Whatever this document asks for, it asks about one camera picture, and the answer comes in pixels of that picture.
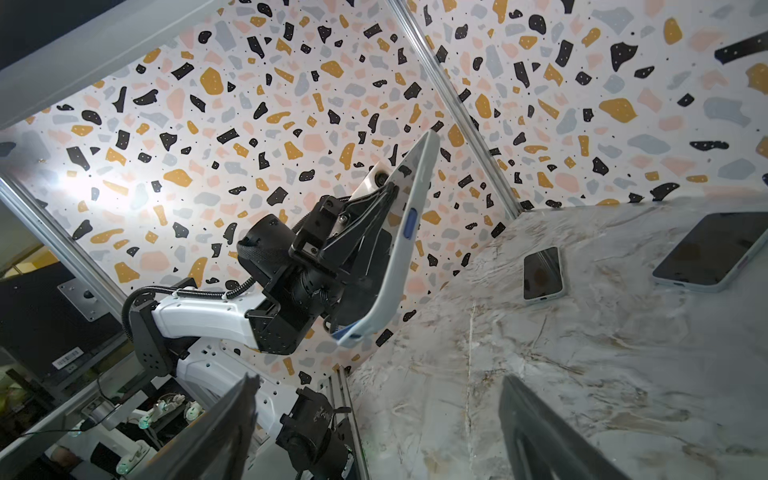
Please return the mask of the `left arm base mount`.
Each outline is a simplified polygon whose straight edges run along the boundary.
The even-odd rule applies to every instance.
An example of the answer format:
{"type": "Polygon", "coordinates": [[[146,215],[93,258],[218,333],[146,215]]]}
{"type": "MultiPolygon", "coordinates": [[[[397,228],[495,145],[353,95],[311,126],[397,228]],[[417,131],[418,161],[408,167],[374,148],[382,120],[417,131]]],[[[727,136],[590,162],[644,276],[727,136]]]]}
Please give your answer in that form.
{"type": "Polygon", "coordinates": [[[355,479],[356,457],[348,406],[334,407],[322,393],[303,387],[289,414],[280,418],[276,444],[289,456],[297,479],[355,479]]]}

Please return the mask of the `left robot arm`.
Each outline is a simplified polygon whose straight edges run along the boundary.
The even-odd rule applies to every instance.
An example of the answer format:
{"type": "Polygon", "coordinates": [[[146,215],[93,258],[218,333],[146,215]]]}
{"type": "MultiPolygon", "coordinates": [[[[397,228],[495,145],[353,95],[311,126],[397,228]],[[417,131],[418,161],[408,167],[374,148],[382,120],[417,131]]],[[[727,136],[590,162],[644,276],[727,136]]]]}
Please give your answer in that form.
{"type": "Polygon", "coordinates": [[[219,353],[224,341],[287,357],[322,321],[338,346],[356,346],[400,306],[421,209],[412,189],[387,183],[357,198],[324,196],[296,228],[264,216],[238,242],[248,274],[238,288],[203,291],[186,280],[126,301],[139,361],[222,396],[253,373],[219,353]]]}

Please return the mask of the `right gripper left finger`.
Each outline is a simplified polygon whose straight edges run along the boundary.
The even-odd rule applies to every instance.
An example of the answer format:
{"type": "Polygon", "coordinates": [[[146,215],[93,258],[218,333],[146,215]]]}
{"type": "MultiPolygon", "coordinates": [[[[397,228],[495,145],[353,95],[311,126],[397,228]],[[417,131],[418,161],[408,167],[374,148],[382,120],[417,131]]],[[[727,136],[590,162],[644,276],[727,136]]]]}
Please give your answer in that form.
{"type": "Polygon", "coordinates": [[[140,479],[240,479],[256,428],[259,376],[244,376],[164,446],[140,479]]]}

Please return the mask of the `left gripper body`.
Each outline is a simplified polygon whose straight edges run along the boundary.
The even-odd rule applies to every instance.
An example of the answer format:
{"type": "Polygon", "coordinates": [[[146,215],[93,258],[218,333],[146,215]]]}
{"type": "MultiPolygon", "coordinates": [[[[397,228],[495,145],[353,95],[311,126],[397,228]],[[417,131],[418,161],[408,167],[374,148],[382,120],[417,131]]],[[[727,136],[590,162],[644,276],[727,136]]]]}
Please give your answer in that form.
{"type": "Polygon", "coordinates": [[[353,270],[330,270],[320,263],[325,242],[341,231],[343,203],[349,198],[324,195],[292,228],[267,215],[238,242],[240,265],[260,284],[270,302],[311,320],[325,318],[332,327],[351,324],[351,315],[373,303],[373,287],[383,278],[384,232],[359,258],[353,270]]]}

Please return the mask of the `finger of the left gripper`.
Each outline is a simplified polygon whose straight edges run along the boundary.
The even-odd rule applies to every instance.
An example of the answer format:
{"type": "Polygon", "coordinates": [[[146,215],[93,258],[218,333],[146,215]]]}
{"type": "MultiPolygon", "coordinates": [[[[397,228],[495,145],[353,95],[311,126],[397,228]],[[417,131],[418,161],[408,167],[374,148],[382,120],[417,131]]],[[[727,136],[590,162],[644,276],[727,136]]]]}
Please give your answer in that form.
{"type": "Polygon", "coordinates": [[[375,243],[381,225],[398,194],[398,187],[385,184],[375,192],[343,203],[339,233],[333,234],[320,251],[319,260],[330,270],[353,270],[356,261],[375,243]]]}

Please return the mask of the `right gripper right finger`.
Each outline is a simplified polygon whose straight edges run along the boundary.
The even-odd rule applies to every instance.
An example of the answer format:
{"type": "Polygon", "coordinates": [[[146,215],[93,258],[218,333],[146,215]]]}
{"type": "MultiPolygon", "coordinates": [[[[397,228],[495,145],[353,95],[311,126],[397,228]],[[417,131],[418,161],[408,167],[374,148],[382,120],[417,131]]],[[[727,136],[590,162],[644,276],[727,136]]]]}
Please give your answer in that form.
{"type": "Polygon", "coordinates": [[[500,425],[516,479],[625,479],[521,379],[503,380],[500,425]]]}

